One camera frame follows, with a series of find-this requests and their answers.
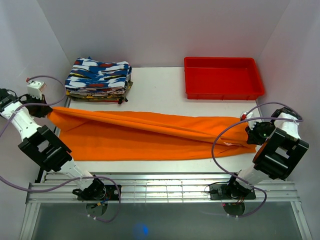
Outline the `orange trousers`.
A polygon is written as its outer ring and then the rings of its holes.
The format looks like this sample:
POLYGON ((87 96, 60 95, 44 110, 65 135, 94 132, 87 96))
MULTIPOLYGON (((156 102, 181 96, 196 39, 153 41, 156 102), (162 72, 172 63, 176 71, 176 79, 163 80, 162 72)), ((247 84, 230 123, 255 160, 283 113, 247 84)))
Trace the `orange trousers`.
POLYGON ((48 119, 75 161, 179 161, 250 154, 246 123, 227 116, 54 107, 48 119))

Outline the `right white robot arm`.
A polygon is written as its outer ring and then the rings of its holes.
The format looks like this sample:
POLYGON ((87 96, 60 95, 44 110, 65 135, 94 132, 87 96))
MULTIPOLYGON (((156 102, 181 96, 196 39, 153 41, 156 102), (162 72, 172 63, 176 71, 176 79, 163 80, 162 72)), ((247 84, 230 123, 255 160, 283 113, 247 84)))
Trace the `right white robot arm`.
POLYGON ((236 173, 240 179, 232 176, 226 185, 225 193, 232 199, 245 198, 261 181, 285 180, 309 149, 299 135, 299 114, 284 106, 271 117, 269 122, 255 121, 245 128, 247 144, 261 148, 252 165, 236 173))

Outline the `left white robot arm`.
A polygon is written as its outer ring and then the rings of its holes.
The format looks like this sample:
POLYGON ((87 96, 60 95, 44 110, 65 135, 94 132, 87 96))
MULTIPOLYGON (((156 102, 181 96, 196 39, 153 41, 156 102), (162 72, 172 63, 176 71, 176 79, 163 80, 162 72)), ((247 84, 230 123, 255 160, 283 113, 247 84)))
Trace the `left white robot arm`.
POLYGON ((10 120, 21 137, 18 148, 47 172, 60 173, 73 179, 77 188, 72 191, 79 200, 103 199, 107 190, 104 183, 87 170, 79 168, 68 148, 46 125, 40 126, 34 118, 44 118, 53 109, 47 105, 45 96, 39 98, 0 90, 0 115, 10 120))

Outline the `blue patterned folded trousers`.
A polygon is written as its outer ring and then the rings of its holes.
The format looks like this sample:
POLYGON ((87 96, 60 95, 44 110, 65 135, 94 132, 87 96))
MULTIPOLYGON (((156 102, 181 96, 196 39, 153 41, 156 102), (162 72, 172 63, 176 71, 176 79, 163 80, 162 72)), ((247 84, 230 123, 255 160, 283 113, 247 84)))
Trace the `blue patterned folded trousers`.
POLYGON ((79 57, 75 60, 68 77, 65 88, 68 90, 89 89, 120 89, 123 90, 132 67, 126 61, 101 62, 91 58, 79 57))

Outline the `stack of folded clothes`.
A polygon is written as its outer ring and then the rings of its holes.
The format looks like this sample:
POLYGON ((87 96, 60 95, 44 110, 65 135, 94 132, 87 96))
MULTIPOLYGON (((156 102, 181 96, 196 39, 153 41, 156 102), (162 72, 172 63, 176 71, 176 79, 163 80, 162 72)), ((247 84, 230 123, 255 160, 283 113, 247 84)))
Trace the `stack of folded clothes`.
POLYGON ((72 91, 67 90, 66 96, 76 102, 95 102, 95 103, 105 102, 105 103, 117 103, 118 105, 121 105, 129 101, 127 99, 127 95, 131 90, 132 85, 133 85, 133 82, 129 80, 126 83, 124 90, 117 90, 117 91, 112 90, 110 92, 103 92, 103 93, 75 94, 75 93, 72 93, 72 91))

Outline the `red plastic tray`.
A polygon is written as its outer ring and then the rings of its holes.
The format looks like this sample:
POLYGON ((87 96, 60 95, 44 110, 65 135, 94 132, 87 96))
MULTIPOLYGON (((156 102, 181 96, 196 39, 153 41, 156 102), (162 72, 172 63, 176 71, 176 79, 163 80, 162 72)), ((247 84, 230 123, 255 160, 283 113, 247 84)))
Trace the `red plastic tray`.
POLYGON ((250 57, 185 57, 184 79, 189 100, 254 101, 265 94, 250 57))

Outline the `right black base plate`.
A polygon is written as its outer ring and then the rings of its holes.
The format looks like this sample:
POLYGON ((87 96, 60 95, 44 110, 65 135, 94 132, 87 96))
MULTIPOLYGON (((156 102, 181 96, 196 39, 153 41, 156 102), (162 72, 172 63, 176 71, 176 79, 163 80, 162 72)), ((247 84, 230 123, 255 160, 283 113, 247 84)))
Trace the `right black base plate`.
POLYGON ((227 183, 212 184, 209 186, 211 200, 255 200, 254 190, 238 189, 227 183))

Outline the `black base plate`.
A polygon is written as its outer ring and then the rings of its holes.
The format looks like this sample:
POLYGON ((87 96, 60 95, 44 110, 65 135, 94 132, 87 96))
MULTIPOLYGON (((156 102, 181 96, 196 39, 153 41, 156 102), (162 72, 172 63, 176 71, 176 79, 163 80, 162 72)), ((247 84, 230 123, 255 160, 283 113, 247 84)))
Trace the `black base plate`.
POLYGON ((120 184, 118 185, 118 188, 116 188, 115 185, 107 184, 94 193, 84 193, 84 191, 79 188, 72 191, 79 201, 118 201, 121 192, 122 186, 120 184))
POLYGON ((212 184, 209 186, 211 200, 255 200, 254 190, 238 189, 227 183, 212 184))

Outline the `aluminium frame rails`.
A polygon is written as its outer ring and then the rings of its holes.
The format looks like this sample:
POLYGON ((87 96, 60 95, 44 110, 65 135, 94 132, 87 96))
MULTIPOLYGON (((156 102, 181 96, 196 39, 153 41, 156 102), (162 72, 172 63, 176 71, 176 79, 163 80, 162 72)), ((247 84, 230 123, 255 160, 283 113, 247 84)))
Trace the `aluminium frame rails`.
MULTIPOLYGON (((210 104, 216 107, 218 115, 239 117, 242 110, 257 105, 256 101, 213 101, 205 103, 204 109, 199 108, 200 102, 188 100, 178 102, 175 111, 179 107, 189 107, 186 115, 208 115, 210 104)), ((66 107, 84 110, 102 110, 102 103, 76 103, 66 100, 66 107)), ((229 172, 237 172, 247 169, 253 163, 255 153, 246 153, 235 156, 220 157, 218 163, 229 172)), ((226 181, 230 175, 221 170, 210 158, 192 160, 126 160, 126 161, 76 161, 76 164, 97 176, 107 176, 122 185, 123 203, 204 203, 210 202, 210 197, 203 193, 205 184, 226 181)), ((65 181, 61 173, 43 173, 40 183, 32 183, 40 187, 49 184, 60 184, 65 181)), ((258 188, 267 192, 269 202, 291 202, 294 217, 303 240, 312 240, 312 234, 308 227, 301 204, 300 196, 293 181, 264 180, 258 188)), ((40 198, 40 193, 30 193, 27 196, 26 209, 20 233, 20 240, 31 240, 35 231, 36 221, 39 218, 41 203, 75 203, 76 197, 71 197, 67 190, 75 183, 68 183, 54 191, 46 193, 40 198)))

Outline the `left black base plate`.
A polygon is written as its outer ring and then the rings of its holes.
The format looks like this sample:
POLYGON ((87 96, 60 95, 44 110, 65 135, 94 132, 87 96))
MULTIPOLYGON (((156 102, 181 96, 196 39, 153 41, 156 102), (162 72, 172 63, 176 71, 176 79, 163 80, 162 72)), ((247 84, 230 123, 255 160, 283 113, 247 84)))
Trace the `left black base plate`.
POLYGON ((115 185, 107 184, 94 193, 84 193, 84 191, 79 188, 72 191, 79 201, 118 201, 121 192, 122 186, 120 184, 118 185, 118 188, 116 188, 115 185))

